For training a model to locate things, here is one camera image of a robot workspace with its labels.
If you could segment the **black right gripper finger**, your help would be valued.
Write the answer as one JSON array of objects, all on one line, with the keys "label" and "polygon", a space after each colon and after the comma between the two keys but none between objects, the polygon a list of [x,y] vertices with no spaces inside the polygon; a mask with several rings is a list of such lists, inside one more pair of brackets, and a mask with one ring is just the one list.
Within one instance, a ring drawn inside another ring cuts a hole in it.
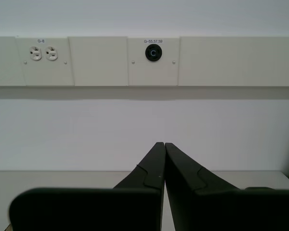
[{"label": "black right gripper finger", "polygon": [[15,231],[159,231],[164,196],[164,143],[156,143],[111,189],[35,188],[15,197]]},{"label": "black right gripper finger", "polygon": [[177,231],[289,231],[289,190],[239,189],[166,143],[165,183]]}]

